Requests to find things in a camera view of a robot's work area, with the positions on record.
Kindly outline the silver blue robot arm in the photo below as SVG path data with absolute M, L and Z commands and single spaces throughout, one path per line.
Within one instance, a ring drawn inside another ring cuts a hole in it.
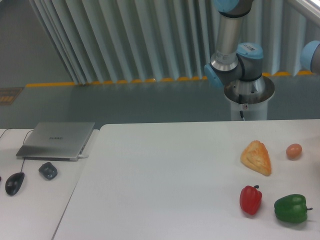
M 218 87 L 252 82 L 263 71 L 281 67 L 320 73 L 320 42 L 306 42 L 307 20 L 320 24 L 320 10 L 310 0 L 216 0 L 220 18 L 215 51 L 204 66 Z

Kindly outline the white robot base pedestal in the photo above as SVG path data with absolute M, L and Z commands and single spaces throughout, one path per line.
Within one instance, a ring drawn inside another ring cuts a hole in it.
M 274 83 L 266 76 L 254 81 L 235 80 L 224 86 L 230 104 L 232 121 L 264 121 L 268 117 L 268 102 L 275 93 Z

